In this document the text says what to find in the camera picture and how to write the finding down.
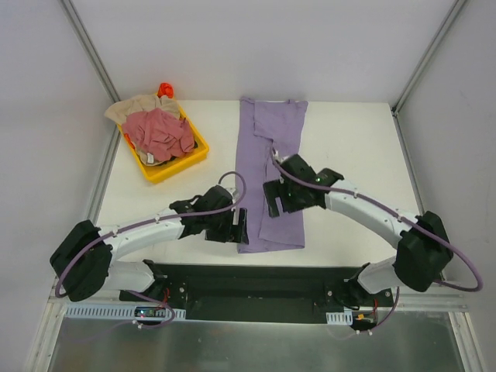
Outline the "purple t-shirt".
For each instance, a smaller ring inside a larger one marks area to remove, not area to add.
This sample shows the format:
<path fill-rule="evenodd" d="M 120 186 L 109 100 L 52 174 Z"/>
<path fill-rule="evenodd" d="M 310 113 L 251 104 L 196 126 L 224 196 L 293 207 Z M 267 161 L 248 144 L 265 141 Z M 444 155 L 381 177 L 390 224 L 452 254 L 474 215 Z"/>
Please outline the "purple t-shirt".
<path fill-rule="evenodd" d="M 305 247 L 303 214 L 284 213 L 271 218 L 263 184 L 280 177 L 270 158 L 272 149 L 283 157 L 299 152 L 307 108 L 307 101 L 239 100 L 236 171 L 246 181 L 246 195 L 240 206 L 247 210 L 249 240 L 248 244 L 238 245 L 239 253 L 267 253 Z"/>

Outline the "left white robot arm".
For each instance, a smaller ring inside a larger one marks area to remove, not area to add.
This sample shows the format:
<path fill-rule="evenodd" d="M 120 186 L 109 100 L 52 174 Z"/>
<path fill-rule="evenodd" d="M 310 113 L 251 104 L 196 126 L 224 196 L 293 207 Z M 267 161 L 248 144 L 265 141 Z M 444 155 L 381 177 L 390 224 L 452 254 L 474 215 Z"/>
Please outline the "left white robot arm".
<path fill-rule="evenodd" d="M 83 301 L 101 290 L 136 291 L 146 301 L 164 292 L 163 275 L 151 260 L 124 262 L 131 253 L 166 241 L 204 234 L 218 243 L 247 244 L 247 210 L 240 198 L 217 184 L 204 195 L 172 202 L 168 208 L 126 226 L 74 226 L 50 257 L 58 297 Z"/>

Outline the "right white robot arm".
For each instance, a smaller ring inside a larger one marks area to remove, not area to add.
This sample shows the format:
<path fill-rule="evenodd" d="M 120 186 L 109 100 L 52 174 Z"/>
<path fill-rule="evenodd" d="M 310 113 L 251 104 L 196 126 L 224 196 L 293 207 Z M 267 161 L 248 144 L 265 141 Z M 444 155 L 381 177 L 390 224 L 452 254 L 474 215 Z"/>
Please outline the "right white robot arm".
<path fill-rule="evenodd" d="M 270 152 L 280 176 L 267 181 L 263 192 L 272 218 L 320 207 L 337 212 L 378 234 L 396 254 L 387 260 L 364 264 L 334 290 L 337 300 L 367 305 L 378 292 L 406 286 L 424 292 L 453 258 L 442 240 L 447 238 L 441 218 L 402 213 L 358 192 L 343 175 L 329 168 L 315 172 L 299 155 L 279 157 Z"/>

